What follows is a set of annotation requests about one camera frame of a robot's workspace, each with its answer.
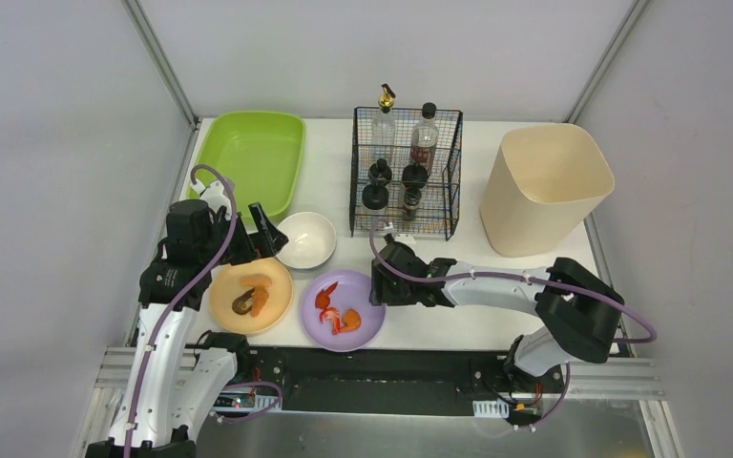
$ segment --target green plastic tray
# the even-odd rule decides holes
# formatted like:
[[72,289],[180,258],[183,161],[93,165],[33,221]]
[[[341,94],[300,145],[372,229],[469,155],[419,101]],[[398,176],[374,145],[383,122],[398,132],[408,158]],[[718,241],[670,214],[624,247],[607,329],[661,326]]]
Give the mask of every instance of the green plastic tray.
[[[259,202],[273,221],[287,216],[304,153],[304,121],[279,112],[232,112],[212,123],[197,164],[215,167],[235,182],[235,200],[244,222],[248,204]],[[212,174],[199,170],[206,184]],[[198,198],[189,191],[190,198]]]

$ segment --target white bowl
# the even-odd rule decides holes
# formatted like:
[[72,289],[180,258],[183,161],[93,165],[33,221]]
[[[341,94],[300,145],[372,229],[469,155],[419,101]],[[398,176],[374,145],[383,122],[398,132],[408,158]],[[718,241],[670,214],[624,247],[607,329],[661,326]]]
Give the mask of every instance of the white bowl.
[[336,229],[318,213],[295,213],[283,219],[277,228],[288,236],[288,244],[277,259],[293,269],[319,267],[336,249]]

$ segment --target purple plate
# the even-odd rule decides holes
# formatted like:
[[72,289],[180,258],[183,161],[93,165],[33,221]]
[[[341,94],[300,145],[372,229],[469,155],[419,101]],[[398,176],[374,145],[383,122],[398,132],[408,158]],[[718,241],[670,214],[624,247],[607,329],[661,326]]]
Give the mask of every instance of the purple plate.
[[[361,315],[361,327],[334,336],[331,322],[319,323],[322,310],[316,308],[316,296],[336,281],[339,285],[330,294],[330,306],[338,308],[342,316],[350,308],[355,309]],[[372,281],[360,272],[334,270],[321,275],[307,286],[302,295],[299,314],[304,332],[313,342],[330,351],[346,352],[367,346],[387,317],[385,305],[375,307],[369,301],[371,290]]]

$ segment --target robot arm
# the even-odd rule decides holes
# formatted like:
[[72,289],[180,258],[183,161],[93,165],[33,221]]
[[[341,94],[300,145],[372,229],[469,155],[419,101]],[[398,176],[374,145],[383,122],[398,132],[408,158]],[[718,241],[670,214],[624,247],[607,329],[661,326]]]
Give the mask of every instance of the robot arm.
[[[201,199],[174,203],[166,218],[167,237],[158,244],[156,257],[139,279],[138,344],[125,396],[109,432],[109,439],[91,444],[86,456],[121,456],[126,431],[133,430],[133,456],[195,456],[195,440],[209,409],[224,386],[238,371],[238,353],[247,351],[234,341],[201,352],[180,395],[174,397],[178,368],[187,335],[200,310],[204,291],[212,281],[205,275],[166,316],[154,343],[148,343],[153,328],[167,313],[169,302],[203,270],[218,253],[231,229],[226,209],[230,202],[215,182],[201,189]],[[242,264],[275,256],[288,242],[271,224],[258,203],[249,205],[257,232],[246,234],[238,214],[237,226],[219,264]],[[143,356],[150,353],[147,366]],[[144,371],[139,390],[137,377]],[[137,398],[136,417],[129,413]]]
[[[391,235],[380,257],[395,269],[417,278],[438,282],[406,281],[388,271],[378,260],[372,262],[372,303],[425,306],[481,304],[501,307],[538,317],[544,327],[535,333],[518,337],[504,362],[504,372],[516,378],[537,378],[550,368],[580,359],[605,363],[620,312],[605,303],[586,296],[567,295],[564,291],[538,284],[493,278],[475,272],[516,274],[525,278],[549,278],[552,281],[580,286],[608,296],[617,302],[622,297],[574,260],[558,258],[551,267],[531,270],[504,270],[476,267],[451,259],[437,258],[425,263],[403,243]],[[459,280],[448,280],[458,274]]]

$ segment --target bottle cap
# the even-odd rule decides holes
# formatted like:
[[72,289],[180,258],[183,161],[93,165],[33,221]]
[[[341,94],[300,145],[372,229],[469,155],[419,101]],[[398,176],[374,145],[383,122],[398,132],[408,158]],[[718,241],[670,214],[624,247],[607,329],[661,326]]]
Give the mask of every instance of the bottle cap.
[[429,172],[425,167],[415,162],[403,169],[401,180],[407,188],[422,188],[429,180]]
[[437,114],[437,106],[431,102],[423,104],[423,117],[425,119],[431,119]]
[[380,158],[369,167],[369,179],[372,184],[386,186],[391,181],[391,169],[386,159]]
[[361,193],[361,200],[369,210],[383,210],[389,204],[389,191],[383,186],[368,184]]
[[381,108],[391,108],[394,105],[394,92],[389,88],[389,85],[384,83],[381,85],[384,93],[381,94],[381,98],[378,99],[378,105]]

